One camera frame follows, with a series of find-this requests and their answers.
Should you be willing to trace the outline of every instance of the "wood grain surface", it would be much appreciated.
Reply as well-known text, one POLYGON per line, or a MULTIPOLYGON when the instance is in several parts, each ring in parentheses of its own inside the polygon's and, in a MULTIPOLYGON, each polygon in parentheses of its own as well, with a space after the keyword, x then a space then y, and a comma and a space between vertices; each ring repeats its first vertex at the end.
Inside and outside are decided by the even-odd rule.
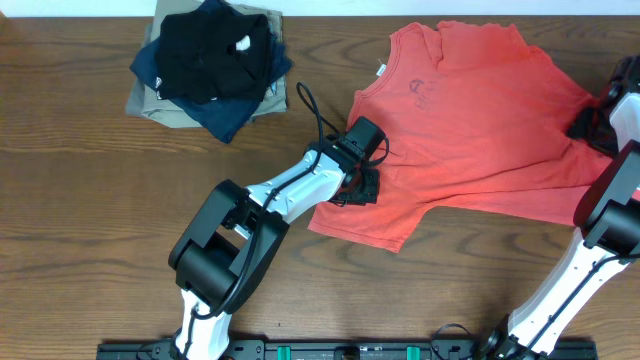
MULTIPOLYGON (((224 145, 204 129, 127 117, 128 70, 149 18, 7 19, 0 24, 0 359, 91 359, 106 340, 179 326, 169 251, 221 180, 241 185, 299 161, 316 136, 295 96, 304 81, 344 127, 353 93, 375 79, 388 35, 440 17, 285 18, 290 111, 224 145)), ((514 23, 591 92, 637 53, 625 17, 458 17, 514 23)), ((571 228, 437 208, 399 254, 293 226, 237 333, 271 339, 417 339, 457 322, 482 334, 521 305, 571 228)), ((602 359, 640 358, 640 267, 616 276, 565 335, 602 359)))

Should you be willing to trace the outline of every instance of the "red fabric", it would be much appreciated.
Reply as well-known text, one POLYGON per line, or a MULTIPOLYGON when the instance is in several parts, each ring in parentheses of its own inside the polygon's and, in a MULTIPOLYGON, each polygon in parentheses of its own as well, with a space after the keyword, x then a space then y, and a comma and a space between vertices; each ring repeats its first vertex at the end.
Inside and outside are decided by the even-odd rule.
POLYGON ((309 229, 397 252, 436 206, 571 224, 609 164, 564 135, 593 102, 514 25, 410 24, 349 114, 349 126, 366 116, 391 143, 378 203, 320 204, 309 229))

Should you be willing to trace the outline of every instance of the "white background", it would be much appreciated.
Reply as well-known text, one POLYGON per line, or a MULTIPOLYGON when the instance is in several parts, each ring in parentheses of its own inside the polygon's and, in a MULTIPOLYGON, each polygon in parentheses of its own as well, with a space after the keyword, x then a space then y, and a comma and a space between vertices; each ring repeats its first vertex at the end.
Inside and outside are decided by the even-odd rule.
MULTIPOLYGON (((638 0, 230 0, 288 16, 640 15, 638 0)), ((0 0, 8 17, 153 16, 156 0, 0 0)))

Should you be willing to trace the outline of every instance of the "dark blue fabric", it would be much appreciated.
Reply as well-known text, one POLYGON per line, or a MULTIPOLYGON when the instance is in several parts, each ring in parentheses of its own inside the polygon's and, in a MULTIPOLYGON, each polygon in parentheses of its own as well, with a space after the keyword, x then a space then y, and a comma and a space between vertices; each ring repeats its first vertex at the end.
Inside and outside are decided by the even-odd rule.
MULTIPOLYGON (((220 3, 219 0, 205 0, 196 11, 212 12, 222 6, 226 5, 220 3)), ((284 45, 277 43, 275 36, 273 39, 271 82, 286 74, 292 65, 291 60, 284 54, 284 45)), ((158 76, 158 69, 154 60, 157 50, 158 39, 142 48, 130 67, 140 81, 154 90, 156 89, 156 77, 158 76)), ((209 130, 213 136, 227 144, 231 142, 236 132, 249 120, 260 105, 260 102, 243 99, 218 99, 202 105, 195 104, 185 97, 171 99, 171 101, 209 130)))

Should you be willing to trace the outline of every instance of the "white label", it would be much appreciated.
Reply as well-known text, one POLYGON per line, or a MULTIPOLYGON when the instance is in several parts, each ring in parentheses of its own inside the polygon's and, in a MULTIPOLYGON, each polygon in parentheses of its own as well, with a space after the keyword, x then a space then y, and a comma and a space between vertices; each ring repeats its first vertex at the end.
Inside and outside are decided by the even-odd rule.
POLYGON ((382 73, 387 69, 387 65, 382 64, 380 65, 380 69, 378 69, 378 72, 376 73, 377 76, 382 75, 382 73))

